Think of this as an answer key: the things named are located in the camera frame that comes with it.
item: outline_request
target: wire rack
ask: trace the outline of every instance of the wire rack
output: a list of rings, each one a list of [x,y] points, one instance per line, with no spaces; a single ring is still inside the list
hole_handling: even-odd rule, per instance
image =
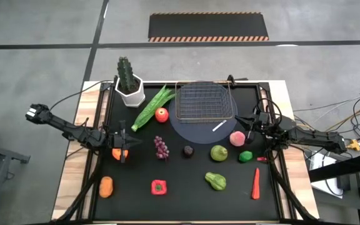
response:
[[[216,123],[234,116],[229,83],[177,82],[176,117],[182,123]]]

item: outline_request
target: grape bunch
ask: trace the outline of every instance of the grape bunch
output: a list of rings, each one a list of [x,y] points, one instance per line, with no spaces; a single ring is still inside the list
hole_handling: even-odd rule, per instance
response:
[[[166,159],[169,157],[168,147],[165,145],[165,142],[162,141],[162,138],[156,136],[154,139],[155,148],[157,149],[156,157],[158,159]]]

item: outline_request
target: white pot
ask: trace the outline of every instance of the white pot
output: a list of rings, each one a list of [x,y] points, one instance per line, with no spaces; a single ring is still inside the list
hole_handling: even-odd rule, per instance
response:
[[[135,74],[133,74],[133,76],[139,81],[138,91],[136,91],[134,93],[131,93],[131,94],[123,94],[119,90],[120,78],[117,79],[115,90],[116,90],[116,92],[118,92],[120,94],[124,104],[127,107],[136,108],[136,107],[140,106],[141,103],[143,103],[144,100],[145,100],[144,83],[143,83],[143,80],[140,77],[137,77]]]

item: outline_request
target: red apple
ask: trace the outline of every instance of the red apple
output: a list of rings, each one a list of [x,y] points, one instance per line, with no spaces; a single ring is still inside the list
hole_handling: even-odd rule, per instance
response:
[[[169,119],[168,110],[165,108],[159,108],[155,111],[155,118],[160,123],[165,123]]]

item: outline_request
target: concrete floor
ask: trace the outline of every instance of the concrete floor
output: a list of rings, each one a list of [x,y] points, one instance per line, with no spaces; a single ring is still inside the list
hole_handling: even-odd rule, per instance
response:
[[[0,44],[92,43],[101,5],[102,0],[0,0]],[[360,0],[110,0],[100,43],[147,41],[148,15],[161,11],[261,11],[271,41],[360,40]],[[0,146],[32,156],[28,165],[11,166],[16,176],[3,186],[0,224],[50,219],[68,142],[51,127],[27,122],[24,114],[31,103],[50,106],[78,91],[89,53],[0,50]],[[127,56],[134,73],[145,80],[217,80],[228,74],[284,79],[294,109],[360,93],[360,45],[99,49],[90,80],[112,79],[119,56]],[[54,112],[71,121],[77,102],[78,97],[68,99]],[[327,110],[297,115],[313,122]],[[312,125],[325,129],[350,114],[352,104],[347,104]],[[347,124],[342,130],[350,128]],[[355,210],[317,201],[323,219],[358,223]],[[345,215],[350,219],[341,220]]]

